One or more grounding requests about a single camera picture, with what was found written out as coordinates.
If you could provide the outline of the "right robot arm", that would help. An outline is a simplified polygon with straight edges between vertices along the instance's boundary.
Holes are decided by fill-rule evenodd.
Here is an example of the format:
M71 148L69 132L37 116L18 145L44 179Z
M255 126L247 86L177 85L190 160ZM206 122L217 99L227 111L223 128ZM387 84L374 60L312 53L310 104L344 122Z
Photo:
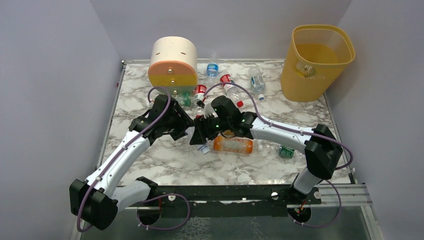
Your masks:
M305 168L290 187L291 192L300 197L306 197L315 185L332 178L343 149L327 126L318 124L310 128L272 122L254 112L241 112L226 96L215 98L211 107L216 116L194 119L193 131L189 134L191 146L203 146L220 133L231 131L236 137L269 141L295 149L306 159Z

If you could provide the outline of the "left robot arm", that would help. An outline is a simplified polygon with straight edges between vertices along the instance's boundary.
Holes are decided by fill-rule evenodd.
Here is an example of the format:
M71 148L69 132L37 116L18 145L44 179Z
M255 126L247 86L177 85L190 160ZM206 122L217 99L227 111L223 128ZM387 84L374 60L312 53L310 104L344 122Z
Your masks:
M90 227L105 230L118 212L136 203L157 204L158 184L146 177L120 187L119 183L135 160L164 135L178 140L186 136L193 120L178 101L168 95L158 95L152 107L133 119L121 143L85 180L75 179L69 187L71 213L77 217L77 230ZM89 224L81 227L81 221Z

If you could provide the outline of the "small crushed clear bottle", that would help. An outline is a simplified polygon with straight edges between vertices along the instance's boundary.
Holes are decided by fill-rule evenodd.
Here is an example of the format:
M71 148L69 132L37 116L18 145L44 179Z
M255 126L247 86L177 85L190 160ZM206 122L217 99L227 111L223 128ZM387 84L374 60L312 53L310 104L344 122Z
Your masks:
M195 127L194 126L191 126L185 132L186 132L186 135L187 135L187 138L188 138L188 142L190 142L193 139L194 132L195 132ZM210 147L208 146L207 143L205 143L205 144L197 144L197 145L194 145L194 146L203 155L206 155L206 154L208 154L210 152Z

